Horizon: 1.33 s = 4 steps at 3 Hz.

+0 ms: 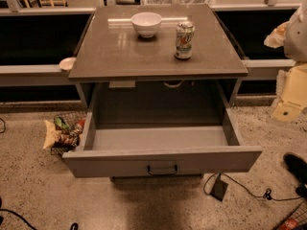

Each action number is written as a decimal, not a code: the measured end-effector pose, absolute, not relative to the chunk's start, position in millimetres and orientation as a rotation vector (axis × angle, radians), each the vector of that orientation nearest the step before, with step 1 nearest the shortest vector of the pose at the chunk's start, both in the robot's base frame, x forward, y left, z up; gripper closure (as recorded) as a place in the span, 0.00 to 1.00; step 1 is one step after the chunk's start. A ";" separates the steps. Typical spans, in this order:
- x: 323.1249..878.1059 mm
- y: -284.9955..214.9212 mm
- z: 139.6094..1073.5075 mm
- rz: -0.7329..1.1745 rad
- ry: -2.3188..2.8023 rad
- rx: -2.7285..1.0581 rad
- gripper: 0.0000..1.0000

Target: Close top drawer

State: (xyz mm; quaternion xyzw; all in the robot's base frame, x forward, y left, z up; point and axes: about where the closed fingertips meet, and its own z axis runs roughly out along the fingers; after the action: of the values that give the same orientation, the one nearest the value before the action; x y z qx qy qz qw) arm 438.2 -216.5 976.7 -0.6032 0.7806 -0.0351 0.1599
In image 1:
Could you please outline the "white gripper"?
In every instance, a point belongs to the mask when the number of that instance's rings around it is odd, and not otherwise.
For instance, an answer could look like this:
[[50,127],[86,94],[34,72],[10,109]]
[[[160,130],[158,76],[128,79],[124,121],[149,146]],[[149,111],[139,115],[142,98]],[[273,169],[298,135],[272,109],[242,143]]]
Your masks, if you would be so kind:
[[296,64],[288,72],[277,75],[276,95],[278,104],[271,117],[289,123],[307,107],[307,63]]

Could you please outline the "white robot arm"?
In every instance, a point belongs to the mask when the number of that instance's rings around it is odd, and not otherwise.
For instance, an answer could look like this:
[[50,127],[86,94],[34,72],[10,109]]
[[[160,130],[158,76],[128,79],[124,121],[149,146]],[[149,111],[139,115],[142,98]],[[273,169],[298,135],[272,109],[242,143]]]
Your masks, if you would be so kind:
[[289,123],[307,107],[307,2],[300,5],[288,22],[284,54],[295,61],[295,66],[288,72],[278,72],[271,117]]

